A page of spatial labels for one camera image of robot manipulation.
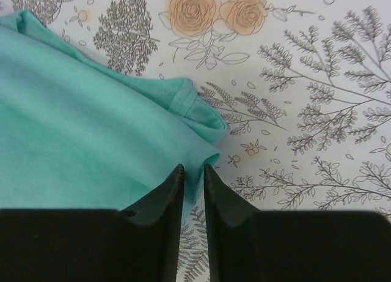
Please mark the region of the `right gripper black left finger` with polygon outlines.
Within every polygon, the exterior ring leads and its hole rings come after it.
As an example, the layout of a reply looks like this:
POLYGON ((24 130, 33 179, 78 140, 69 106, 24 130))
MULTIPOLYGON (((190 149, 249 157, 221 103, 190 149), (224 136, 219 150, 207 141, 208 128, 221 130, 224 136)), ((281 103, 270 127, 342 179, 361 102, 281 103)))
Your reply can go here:
POLYGON ((2 281, 175 281, 185 170, 123 210, 1 210, 2 281))

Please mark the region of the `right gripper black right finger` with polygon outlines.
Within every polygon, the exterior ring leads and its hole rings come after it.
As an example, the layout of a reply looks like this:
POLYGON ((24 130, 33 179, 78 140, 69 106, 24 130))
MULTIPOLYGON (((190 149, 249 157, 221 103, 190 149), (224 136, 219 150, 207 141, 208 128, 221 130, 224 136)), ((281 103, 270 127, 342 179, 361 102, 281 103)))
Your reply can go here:
POLYGON ((211 281, 389 281, 390 222, 361 210, 259 210, 204 167, 211 281))

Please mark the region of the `teal t shirt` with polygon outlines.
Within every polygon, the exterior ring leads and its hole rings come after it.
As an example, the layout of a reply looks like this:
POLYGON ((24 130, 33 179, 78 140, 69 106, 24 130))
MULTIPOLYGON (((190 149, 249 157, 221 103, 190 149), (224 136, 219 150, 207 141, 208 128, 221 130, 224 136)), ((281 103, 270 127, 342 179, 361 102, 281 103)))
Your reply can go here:
POLYGON ((20 10, 1 17, 1 206, 124 209, 185 167, 185 205, 227 126, 186 78, 122 75, 20 10))

